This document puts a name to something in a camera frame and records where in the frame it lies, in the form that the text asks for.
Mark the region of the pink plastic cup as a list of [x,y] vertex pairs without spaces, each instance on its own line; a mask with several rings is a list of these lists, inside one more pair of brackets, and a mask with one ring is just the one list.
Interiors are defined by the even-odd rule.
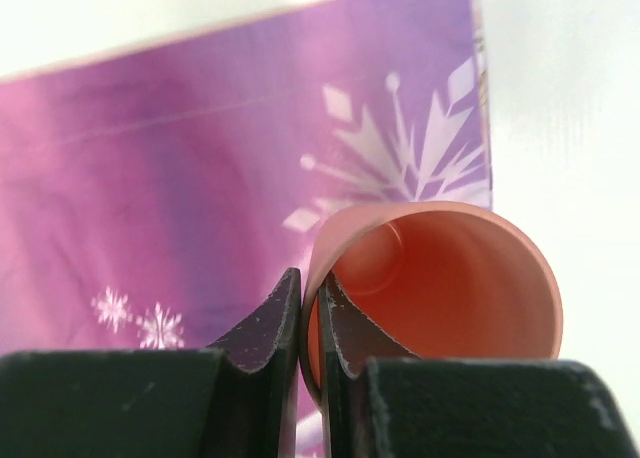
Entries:
[[319,292],[329,276],[422,358],[554,359],[561,348],[556,278],[514,224],[453,201],[353,205],[320,227],[311,252],[300,368],[314,401],[321,398]]

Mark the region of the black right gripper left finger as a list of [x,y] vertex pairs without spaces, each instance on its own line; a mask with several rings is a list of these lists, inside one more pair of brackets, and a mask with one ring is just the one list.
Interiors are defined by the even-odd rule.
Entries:
[[301,276],[211,345],[1,360],[5,457],[291,457]]

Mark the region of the purple princess placemat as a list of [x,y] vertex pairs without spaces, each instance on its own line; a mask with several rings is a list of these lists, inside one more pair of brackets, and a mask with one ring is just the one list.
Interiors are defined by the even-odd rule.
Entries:
[[328,0],[4,82],[1,360],[204,348],[343,208],[489,207],[477,11]]

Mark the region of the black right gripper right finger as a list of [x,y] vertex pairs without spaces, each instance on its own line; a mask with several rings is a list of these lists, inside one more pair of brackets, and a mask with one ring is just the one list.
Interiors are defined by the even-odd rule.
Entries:
[[346,295],[318,296],[329,457],[635,457],[606,384],[575,361],[425,360]]

